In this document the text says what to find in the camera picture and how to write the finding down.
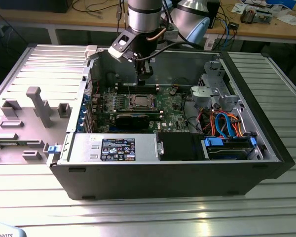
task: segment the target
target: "blue latch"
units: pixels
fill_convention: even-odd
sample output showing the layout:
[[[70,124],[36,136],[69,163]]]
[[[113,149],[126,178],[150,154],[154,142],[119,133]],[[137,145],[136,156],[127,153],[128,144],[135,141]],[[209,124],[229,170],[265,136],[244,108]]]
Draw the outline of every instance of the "blue latch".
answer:
[[[222,139],[219,137],[208,137],[205,139],[205,146],[223,146]]]
[[[62,145],[49,146],[47,152],[49,154],[58,154],[61,152]]]
[[[252,145],[253,145],[254,147],[257,146],[257,141],[256,141],[256,139],[255,139],[254,137],[250,138],[250,141],[251,141],[251,143],[252,143]]]
[[[84,94],[83,95],[83,99],[84,99],[84,101],[89,101],[90,100],[90,96]]]

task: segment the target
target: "aluminum profile table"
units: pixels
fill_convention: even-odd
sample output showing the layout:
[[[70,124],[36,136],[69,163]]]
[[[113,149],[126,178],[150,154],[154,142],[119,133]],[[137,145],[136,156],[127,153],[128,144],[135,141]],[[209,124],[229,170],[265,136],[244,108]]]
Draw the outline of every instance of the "aluminum profile table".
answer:
[[[46,83],[39,76],[18,79],[24,65],[53,61],[54,70],[85,65],[82,57],[73,60],[82,55],[84,47],[54,46],[63,55],[57,59],[52,48],[38,47],[50,50],[42,51],[46,58],[35,59],[37,51],[28,48],[0,92],[12,93],[14,82],[27,86]],[[72,57],[75,51],[78,56]],[[296,162],[296,88],[269,58],[229,55]],[[67,86],[77,86],[75,79],[65,81]],[[12,95],[19,99],[20,93]],[[70,98],[74,95],[56,100],[70,103]],[[296,237],[296,165],[276,180],[261,182],[245,196],[115,201],[69,199],[45,164],[0,165],[0,221],[21,227],[28,237]]]

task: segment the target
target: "power supply label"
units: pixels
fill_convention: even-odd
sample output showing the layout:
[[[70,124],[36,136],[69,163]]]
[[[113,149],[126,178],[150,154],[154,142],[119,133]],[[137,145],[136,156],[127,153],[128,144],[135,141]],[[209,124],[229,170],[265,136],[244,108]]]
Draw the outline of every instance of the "power supply label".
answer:
[[[135,161],[135,139],[103,139],[102,161]]]

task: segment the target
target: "blue connector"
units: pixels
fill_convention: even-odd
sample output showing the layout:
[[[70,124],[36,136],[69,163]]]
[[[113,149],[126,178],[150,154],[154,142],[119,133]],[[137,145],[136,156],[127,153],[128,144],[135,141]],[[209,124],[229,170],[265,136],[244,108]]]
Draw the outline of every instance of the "blue connector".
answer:
[[[61,152],[62,145],[49,146],[47,152],[49,154],[59,154]]]
[[[205,139],[205,146],[211,147],[211,146],[223,146],[223,142],[221,138],[218,137],[208,137]]]
[[[250,138],[250,141],[251,141],[251,143],[252,143],[252,145],[253,145],[254,147],[257,146],[257,141],[255,140],[254,137]]]
[[[83,100],[84,100],[84,101],[89,101],[89,100],[90,100],[90,96],[84,94],[84,95],[83,95]]]
[[[86,111],[86,110],[87,110],[87,108],[84,107],[83,105],[81,105],[81,107],[80,107],[80,111],[84,112],[84,111]]]

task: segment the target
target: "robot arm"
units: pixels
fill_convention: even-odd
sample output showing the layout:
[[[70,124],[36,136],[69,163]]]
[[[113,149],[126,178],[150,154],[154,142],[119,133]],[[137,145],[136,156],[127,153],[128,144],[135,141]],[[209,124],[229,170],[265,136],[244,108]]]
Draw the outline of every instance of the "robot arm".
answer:
[[[138,85],[145,84],[145,80],[152,76],[153,69],[149,60],[136,59],[150,56],[157,49],[157,39],[167,30],[166,26],[160,26],[162,4],[163,0],[129,0],[129,27],[109,48],[111,56],[118,61],[126,58],[134,62]],[[179,31],[190,42],[199,43],[208,28],[210,20],[206,17],[206,4],[207,0],[183,0],[171,12],[173,23],[180,26]]]

